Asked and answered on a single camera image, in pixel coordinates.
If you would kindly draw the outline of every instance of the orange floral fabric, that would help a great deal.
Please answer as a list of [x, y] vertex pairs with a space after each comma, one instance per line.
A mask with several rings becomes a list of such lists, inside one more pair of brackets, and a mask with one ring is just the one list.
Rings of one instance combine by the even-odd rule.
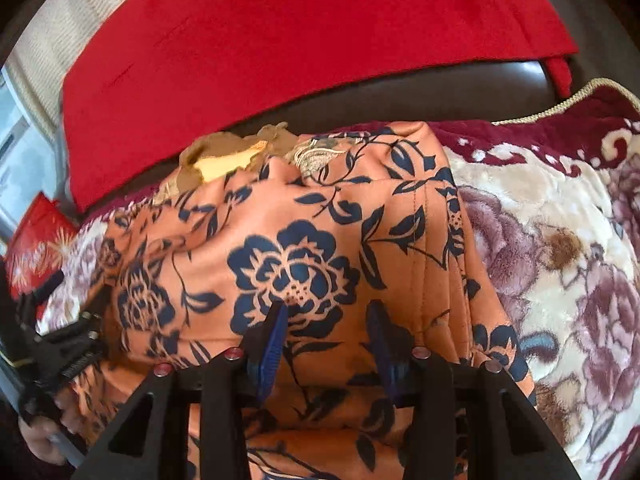
[[289, 307], [284, 356], [273, 394], [244, 417], [255, 479], [402, 477], [412, 411], [396, 410], [380, 386], [364, 321], [371, 301], [449, 361], [499, 359], [532, 395], [429, 127], [336, 137], [356, 144], [308, 177], [272, 157], [258, 172], [237, 170], [113, 218], [92, 294], [114, 286], [106, 319], [114, 351], [78, 382], [89, 441], [153, 363], [205, 363], [238, 344], [276, 299]]

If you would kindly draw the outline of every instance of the red screw head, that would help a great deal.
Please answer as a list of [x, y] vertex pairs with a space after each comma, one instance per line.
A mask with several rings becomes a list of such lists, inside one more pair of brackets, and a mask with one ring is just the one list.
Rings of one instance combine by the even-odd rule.
[[156, 377], [167, 377], [173, 371], [174, 367], [169, 363], [160, 363], [154, 366], [154, 375]]
[[414, 349], [411, 350], [411, 355], [416, 359], [428, 359], [431, 357], [431, 350], [424, 346], [414, 346]]
[[500, 361], [496, 359], [489, 359], [488, 361], [485, 361], [484, 367], [487, 369], [487, 371], [491, 372], [492, 374], [499, 374], [500, 371], [502, 370], [502, 365], [500, 364]]
[[244, 356], [244, 350], [239, 346], [232, 346], [231, 348], [227, 348], [223, 355], [227, 361], [238, 361], [238, 359]]

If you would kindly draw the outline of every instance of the navy flower print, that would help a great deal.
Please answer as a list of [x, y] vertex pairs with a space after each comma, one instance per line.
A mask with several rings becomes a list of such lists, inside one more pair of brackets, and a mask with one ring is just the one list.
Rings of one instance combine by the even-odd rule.
[[123, 328], [158, 330], [175, 317], [175, 308], [156, 278], [159, 265], [149, 269], [141, 259], [133, 260], [120, 275], [118, 314]]
[[500, 361], [514, 381], [519, 382], [526, 377], [529, 367], [520, 350], [513, 326], [500, 325], [489, 334], [483, 324], [477, 324], [474, 325], [473, 332], [476, 346], [488, 357]]
[[149, 338], [149, 348], [146, 350], [146, 356], [156, 360], [171, 360], [174, 364], [182, 367], [181, 363], [175, 360], [178, 353], [179, 339], [179, 330], [173, 330], [169, 335], [163, 335], [158, 332], [153, 333]]
[[341, 305], [353, 304], [360, 271], [335, 254], [334, 236], [298, 220], [272, 241], [249, 236], [229, 254], [227, 263], [241, 291], [231, 330], [243, 334], [264, 320], [271, 303], [289, 306], [290, 334], [326, 337], [342, 319]]
[[100, 246], [100, 253], [98, 254], [98, 262], [100, 265], [107, 268], [115, 267], [121, 259], [122, 254], [116, 249], [113, 238], [105, 238]]

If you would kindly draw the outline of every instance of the red cushion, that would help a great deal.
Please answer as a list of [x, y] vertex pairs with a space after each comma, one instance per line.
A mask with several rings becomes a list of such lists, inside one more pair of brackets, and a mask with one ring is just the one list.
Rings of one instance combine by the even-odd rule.
[[575, 50], [547, 0], [127, 0], [66, 76], [72, 192], [85, 210], [198, 136], [310, 92]]

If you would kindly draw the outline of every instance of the plush floral blanket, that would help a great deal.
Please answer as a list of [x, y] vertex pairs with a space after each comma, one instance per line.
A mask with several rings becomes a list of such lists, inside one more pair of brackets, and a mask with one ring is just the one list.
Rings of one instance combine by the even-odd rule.
[[[315, 136], [294, 160], [317, 170], [358, 142], [344, 131], [379, 126]], [[640, 435], [640, 101], [600, 79], [529, 118], [430, 127], [518, 332], [540, 414], [583, 479], [611, 478]], [[95, 222], [42, 330], [68, 322], [84, 300], [104, 233]]]

